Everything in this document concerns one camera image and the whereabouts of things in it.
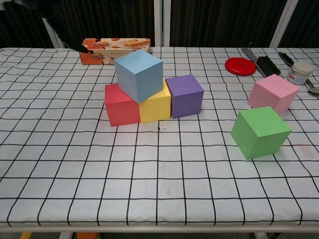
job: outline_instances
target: blue cube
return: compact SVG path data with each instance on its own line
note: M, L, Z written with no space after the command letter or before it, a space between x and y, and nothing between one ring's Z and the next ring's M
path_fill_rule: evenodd
M163 62L143 50L115 60L119 88L140 103L163 90Z

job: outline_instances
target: green cube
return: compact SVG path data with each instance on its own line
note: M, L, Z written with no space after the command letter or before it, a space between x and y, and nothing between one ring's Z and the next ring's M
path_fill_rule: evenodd
M240 111L231 135L248 158L276 153L292 129L270 107Z

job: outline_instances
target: foam cube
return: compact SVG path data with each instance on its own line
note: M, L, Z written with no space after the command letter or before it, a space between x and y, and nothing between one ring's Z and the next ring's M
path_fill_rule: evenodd
M105 107L111 126L139 123L139 104L120 90L118 84L105 86Z
M166 78L173 119L198 114L204 90L193 75Z
M163 90L139 103L141 122L151 122L170 118L170 93L165 80Z
M248 159L276 153L291 131L290 126L267 106L240 111L231 135Z
M271 106L281 114L288 109L299 90L298 86L274 74L255 83L248 104L252 108Z
M115 60L119 87L140 103L163 89L163 62L139 50Z

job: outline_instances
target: grid tablecloth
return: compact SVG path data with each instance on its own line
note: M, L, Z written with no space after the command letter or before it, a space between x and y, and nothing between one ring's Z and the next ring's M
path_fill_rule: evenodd
M316 64L318 49L251 48L287 76L278 52ZM164 76L192 73L198 115L110 127L113 65L69 49L0 50L0 226L319 225L319 101L301 86L282 114L278 153L246 160L230 132L261 75L228 73L238 48L159 48Z

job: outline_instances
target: red cube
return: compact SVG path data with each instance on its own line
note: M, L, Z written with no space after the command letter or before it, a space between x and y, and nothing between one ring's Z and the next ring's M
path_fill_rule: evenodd
M121 91L118 84L105 86L105 107L111 126L141 122L139 104Z

